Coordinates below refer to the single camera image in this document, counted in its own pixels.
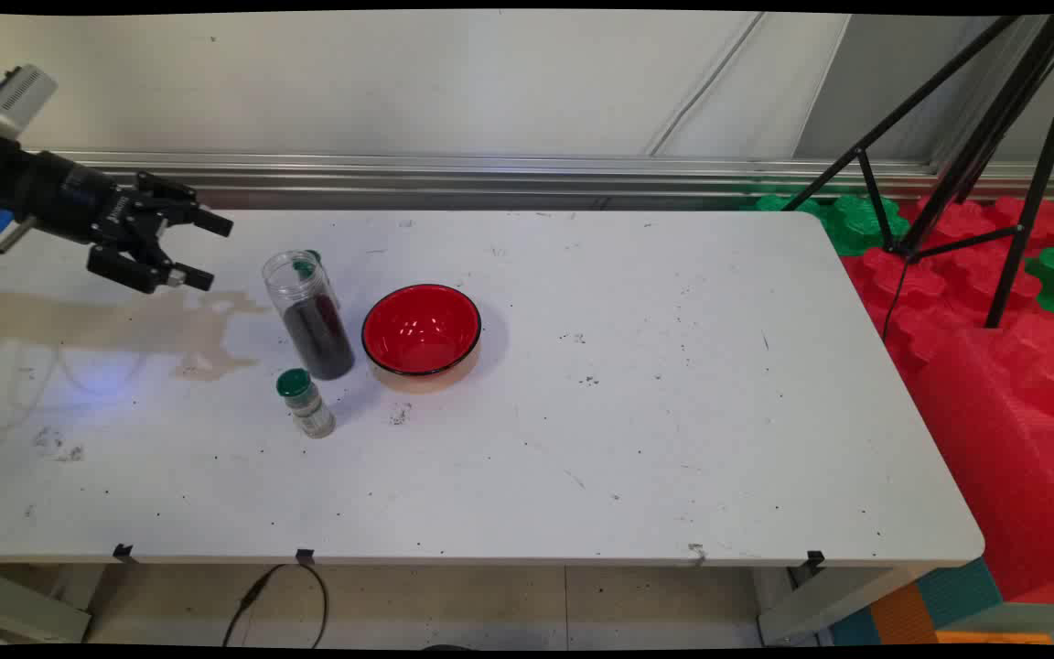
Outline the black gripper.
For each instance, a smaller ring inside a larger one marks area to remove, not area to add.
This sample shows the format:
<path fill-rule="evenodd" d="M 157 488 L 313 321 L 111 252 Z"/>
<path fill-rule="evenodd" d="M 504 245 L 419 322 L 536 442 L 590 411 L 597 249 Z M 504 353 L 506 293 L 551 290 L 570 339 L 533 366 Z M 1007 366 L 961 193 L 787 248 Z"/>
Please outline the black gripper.
<path fill-rule="evenodd" d="M 192 225 L 223 238 L 233 229 L 233 221 L 200 203 L 188 185 L 137 172 L 135 190 L 123 188 L 95 168 L 47 151 L 27 153 L 1 136 L 0 211 L 51 236 L 100 243 L 89 252 L 87 271 L 143 295 L 163 286 L 209 291 L 216 279 L 208 271 L 168 260 L 157 243 L 156 217 L 167 228 Z"/>

